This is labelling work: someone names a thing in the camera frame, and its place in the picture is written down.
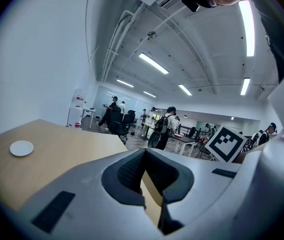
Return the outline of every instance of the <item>black rubber pad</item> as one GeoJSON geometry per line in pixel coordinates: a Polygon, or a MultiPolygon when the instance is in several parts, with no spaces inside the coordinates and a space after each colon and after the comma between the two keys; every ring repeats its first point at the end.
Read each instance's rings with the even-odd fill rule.
{"type": "Polygon", "coordinates": [[[60,192],[44,210],[37,215],[32,221],[32,224],[44,232],[50,233],[74,197],[74,193],[66,191],[60,192]]]}
{"type": "Polygon", "coordinates": [[[229,170],[223,170],[223,169],[214,169],[212,170],[212,173],[218,174],[221,176],[229,177],[229,178],[235,178],[237,172],[229,171],[229,170]]]}

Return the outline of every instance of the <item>backpack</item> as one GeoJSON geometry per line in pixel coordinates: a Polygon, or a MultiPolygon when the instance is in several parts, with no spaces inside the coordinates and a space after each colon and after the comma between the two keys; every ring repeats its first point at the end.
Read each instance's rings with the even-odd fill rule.
{"type": "Polygon", "coordinates": [[[159,134],[163,134],[167,131],[168,128],[168,119],[171,116],[171,114],[166,117],[166,116],[162,116],[155,124],[154,127],[154,131],[159,133],[159,134]]]}
{"type": "Polygon", "coordinates": [[[260,139],[261,139],[261,137],[262,137],[264,134],[266,134],[266,136],[268,136],[268,133],[267,133],[266,131],[263,132],[261,135],[259,135],[257,141],[256,141],[256,142],[254,143],[254,145],[253,145],[253,148],[256,148],[256,147],[259,146],[259,144],[260,144],[260,139]]]}
{"type": "Polygon", "coordinates": [[[253,142],[256,142],[261,134],[262,133],[260,133],[260,132],[256,133],[254,138],[253,138],[253,142]]]}

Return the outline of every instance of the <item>white desk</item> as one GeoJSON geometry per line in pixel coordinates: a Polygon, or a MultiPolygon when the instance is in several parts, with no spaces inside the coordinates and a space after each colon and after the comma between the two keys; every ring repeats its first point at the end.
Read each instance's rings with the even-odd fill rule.
{"type": "Polygon", "coordinates": [[[190,151],[190,153],[189,153],[189,155],[188,155],[189,157],[191,156],[191,154],[192,154],[192,152],[193,152],[193,148],[194,148],[195,144],[197,144],[194,139],[192,139],[192,138],[187,138],[187,137],[185,137],[185,136],[177,137],[177,136],[175,136],[175,135],[170,135],[170,137],[173,138],[173,139],[176,139],[176,140],[178,140],[178,141],[180,141],[180,142],[183,143],[183,144],[182,144],[182,147],[181,147],[181,150],[180,150],[180,152],[179,152],[179,155],[182,155],[182,154],[183,154],[184,148],[185,148],[186,145],[192,145],[191,151],[190,151]]]}
{"type": "Polygon", "coordinates": [[[91,112],[91,122],[90,122],[90,129],[91,129],[92,121],[93,121],[93,117],[95,115],[96,109],[90,109],[90,108],[86,108],[86,107],[83,106],[82,120],[84,119],[84,113],[85,112],[91,112]]]}
{"type": "Polygon", "coordinates": [[[144,124],[144,127],[147,127],[147,130],[146,130],[146,133],[145,133],[145,136],[144,137],[142,137],[141,136],[141,139],[142,140],[145,140],[145,141],[148,141],[149,139],[147,138],[147,133],[148,133],[148,130],[150,129],[150,127],[152,128],[152,127],[154,127],[154,125],[153,124],[151,124],[151,123],[143,123],[144,124]]]}

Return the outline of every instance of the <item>office chair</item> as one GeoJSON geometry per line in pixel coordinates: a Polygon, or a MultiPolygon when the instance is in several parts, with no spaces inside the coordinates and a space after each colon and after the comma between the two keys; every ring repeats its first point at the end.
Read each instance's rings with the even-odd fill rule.
{"type": "Polygon", "coordinates": [[[195,132],[196,132],[196,128],[192,127],[191,130],[190,130],[190,133],[188,135],[186,135],[186,137],[191,139],[195,132]]]}
{"type": "Polygon", "coordinates": [[[111,113],[112,123],[110,124],[109,131],[114,134],[118,135],[120,140],[126,144],[126,141],[121,139],[121,136],[124,136],[127,140],[127,134],[130,129],[130,123],[132,122],[132,116],[126,114],[122,121],[122,114],[118,112],[111,113]]]}
{"type": "Polygon", "coordinates": [[[129,122],[129,126],[131,127],[132,124],[136,123],[135,120],[135,111],[134,110],[129,110],[127,112],[127,115],[130,115],[131,121],[129,122]]]}

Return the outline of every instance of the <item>black pad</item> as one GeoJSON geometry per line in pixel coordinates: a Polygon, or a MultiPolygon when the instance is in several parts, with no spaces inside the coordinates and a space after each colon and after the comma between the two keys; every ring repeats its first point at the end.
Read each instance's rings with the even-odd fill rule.
{"type": "Polygon", "coordinates": [[[139,193],[145,170],[166,204],[182,200],[194,183],[186,166],[142,148],[106,168],[102,185],[121,204],[145,206],[139,193]]]}

